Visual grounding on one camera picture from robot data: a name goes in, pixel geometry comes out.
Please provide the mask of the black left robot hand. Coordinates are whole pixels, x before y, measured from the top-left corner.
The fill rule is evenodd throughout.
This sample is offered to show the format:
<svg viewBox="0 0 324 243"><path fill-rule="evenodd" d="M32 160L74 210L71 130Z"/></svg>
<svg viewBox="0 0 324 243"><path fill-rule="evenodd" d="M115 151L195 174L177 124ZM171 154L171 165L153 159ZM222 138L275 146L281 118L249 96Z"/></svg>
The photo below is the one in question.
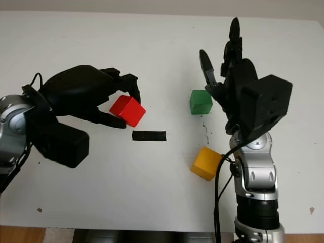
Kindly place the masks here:
<svg viewBox="0 0 324 243"><path fill-rule="evenodd" d="M124 129L125 121L100 111L98 106L109 101L109 96L117 91L126 92L141 102L137 80L132 74L121 76L115 68L79 65L48 79L39 92L56 116L71 115L95 124Z"/></svg>

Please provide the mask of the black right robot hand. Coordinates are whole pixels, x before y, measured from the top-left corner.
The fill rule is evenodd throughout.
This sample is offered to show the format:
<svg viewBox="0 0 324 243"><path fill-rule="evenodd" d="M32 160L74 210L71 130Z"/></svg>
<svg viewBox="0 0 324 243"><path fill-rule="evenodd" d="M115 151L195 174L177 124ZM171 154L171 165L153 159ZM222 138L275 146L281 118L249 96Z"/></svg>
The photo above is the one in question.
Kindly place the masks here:
<svg viewBox="0 0 324 243"><path fill-rule="evenodd" d="M220 69L220 76L225 78L224 82L216 81L214 69L207 53L203 49L199 51L200 65L207 83L205 90L226 114L228 121L225 131L228 135L233 135L239 129L243 132L250 132L242 118L241 92L245 85L257 81L258 78L253 63L242 57L242 51L242 37L237 17L231 22L229 41L224 48L224 61Z"/></svg>

